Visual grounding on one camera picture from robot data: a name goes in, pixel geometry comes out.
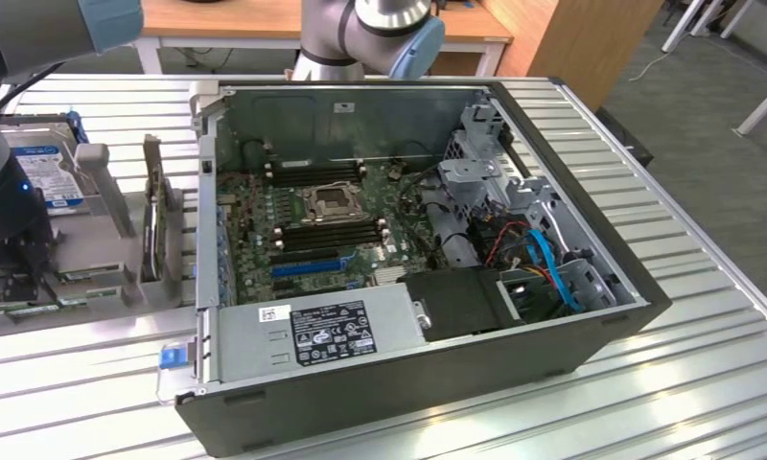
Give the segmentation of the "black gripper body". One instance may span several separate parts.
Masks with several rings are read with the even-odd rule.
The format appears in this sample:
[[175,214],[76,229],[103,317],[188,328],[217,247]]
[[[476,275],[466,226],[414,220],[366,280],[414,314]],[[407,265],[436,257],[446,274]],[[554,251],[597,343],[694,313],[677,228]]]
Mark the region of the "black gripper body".
[[0,171],[0,262],[48,262],[52,242],[44,192],[11,157]]

